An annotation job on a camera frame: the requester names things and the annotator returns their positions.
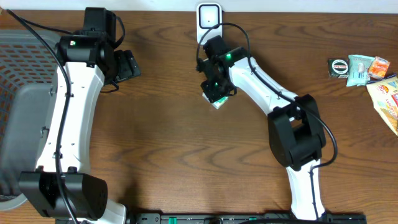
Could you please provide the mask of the green tissue pack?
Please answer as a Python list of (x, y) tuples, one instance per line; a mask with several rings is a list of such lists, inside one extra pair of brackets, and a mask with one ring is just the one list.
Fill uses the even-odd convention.
[(220, 100), (215, 101), (214, 103), (211, 103), (208, 99), (208, 97), (202, 93), (202, 97), (208, 102), (210, 103), (214, 108), (216, 108), (217, 110), (220, 109), (228, 100), (227, 96), (222, 97)]

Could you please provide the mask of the orange tissue pack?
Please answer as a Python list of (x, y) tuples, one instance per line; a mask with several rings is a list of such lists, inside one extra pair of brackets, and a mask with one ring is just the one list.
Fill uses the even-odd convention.
[(375, 57), (370, 67), (368, 68), (369, 76), (378, 80), (384, 78), (390, 64), (390, 61), (386, 59)]

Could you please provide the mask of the green Zam-Buk box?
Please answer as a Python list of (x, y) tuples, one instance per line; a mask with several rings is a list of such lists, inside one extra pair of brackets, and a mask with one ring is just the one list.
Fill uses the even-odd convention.
[(340, 58), (329, 59), (328, 74), (330, 78), (348, 78), (349, 62), (345, 59)]

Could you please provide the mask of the teal wet wipes pack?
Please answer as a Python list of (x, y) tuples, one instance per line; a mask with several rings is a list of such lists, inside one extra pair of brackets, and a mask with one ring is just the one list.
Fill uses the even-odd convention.
[(374, 57), (365, 55), (348, 55), (349, 76), (346, 86), (364, 86), (370, 81), (368, 68), (374, 61)]

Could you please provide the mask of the yellow snack bag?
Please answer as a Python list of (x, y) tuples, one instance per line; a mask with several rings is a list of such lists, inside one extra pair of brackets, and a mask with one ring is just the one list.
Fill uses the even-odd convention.
[(397, 135), (397, 77), (366, 85), (374, 109), (389, 129)]

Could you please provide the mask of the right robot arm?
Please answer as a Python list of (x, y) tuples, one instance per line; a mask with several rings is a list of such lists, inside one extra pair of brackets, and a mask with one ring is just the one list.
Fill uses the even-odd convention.
[(318, 107), (310, 95), (298, 96), (273, 80), (243, 47), (229, 48), (219, 35), (208, 39), (203, 50), (207, 58), (198, 61), (201, 84), (210, 103), (244, 91), (267, 116), (272, 154), (288, 173), (292, 215), (300, 220), (323, 220), (325, 208), (320, 198), (318, 172), (322, 148), (326, 144), (322, 125), (296, 106), (303, 103), (315, 114)]

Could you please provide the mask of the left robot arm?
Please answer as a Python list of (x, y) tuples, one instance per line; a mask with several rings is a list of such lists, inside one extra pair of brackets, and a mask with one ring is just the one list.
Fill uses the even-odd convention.
[(43, 217), (57, 223), (128, 223), (127, 207), (108, 197), (103, 179), (90, 174), (90, 136), (105, 85), (138, 77), (130, 50), (121, 50), (123, 22), (103, 7), (85, 10), (83, 27), (50, 49), (57, 87), (46, 142), (33, 171), (20, 174), (22, 194)]

